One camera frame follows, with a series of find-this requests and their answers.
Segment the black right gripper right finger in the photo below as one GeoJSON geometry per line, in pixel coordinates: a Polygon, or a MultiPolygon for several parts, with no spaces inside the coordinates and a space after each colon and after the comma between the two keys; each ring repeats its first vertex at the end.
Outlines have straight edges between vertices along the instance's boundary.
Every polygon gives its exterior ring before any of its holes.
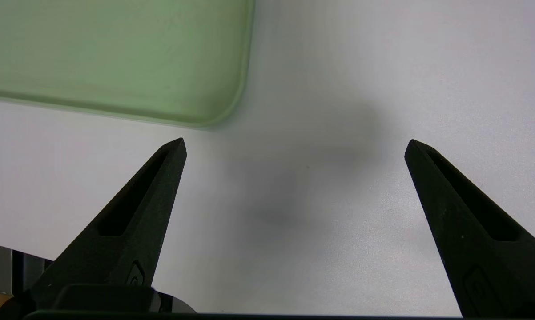
{"type": "Polygon", "coordinates": [[[434,148],[404,160],[462,316],[535,319],[535,237],[434,148]]]}

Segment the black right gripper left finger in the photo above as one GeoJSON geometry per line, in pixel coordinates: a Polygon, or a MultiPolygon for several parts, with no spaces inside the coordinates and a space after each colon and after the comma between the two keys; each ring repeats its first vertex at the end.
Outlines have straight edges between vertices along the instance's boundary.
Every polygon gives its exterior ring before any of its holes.
{"type": "Polygon", "coordinates": [[[32,286],[36,306],[70,285],[151,286],[186,158],[182,138],[162,145],[32,286]]]}

